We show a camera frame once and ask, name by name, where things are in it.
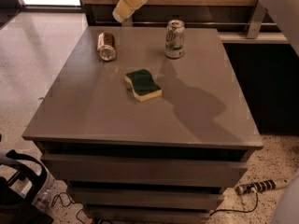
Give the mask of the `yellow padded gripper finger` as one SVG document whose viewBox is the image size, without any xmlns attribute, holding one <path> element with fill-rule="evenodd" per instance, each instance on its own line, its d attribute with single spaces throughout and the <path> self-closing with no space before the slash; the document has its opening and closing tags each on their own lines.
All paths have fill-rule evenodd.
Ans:
<svg viewBox="0 0 299 224">
<path fill-rule="evenodd" d="M 114 8 L 112 15 L 116 21 L 123 22 L 147 2 L 148 0 L 120 0 Z"/>
</svg>

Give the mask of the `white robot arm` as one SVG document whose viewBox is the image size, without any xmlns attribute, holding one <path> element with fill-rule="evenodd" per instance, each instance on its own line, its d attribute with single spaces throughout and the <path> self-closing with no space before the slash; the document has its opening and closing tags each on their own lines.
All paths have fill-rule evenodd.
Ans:
<svg viewBox="0 0 299 224">
<path fill-rule="evenodd" d="M 299 56 L 299 0 L 259 0 Z M 291 179 L 269 224 L 299 224 L 299 172 Z"/>
</svg>

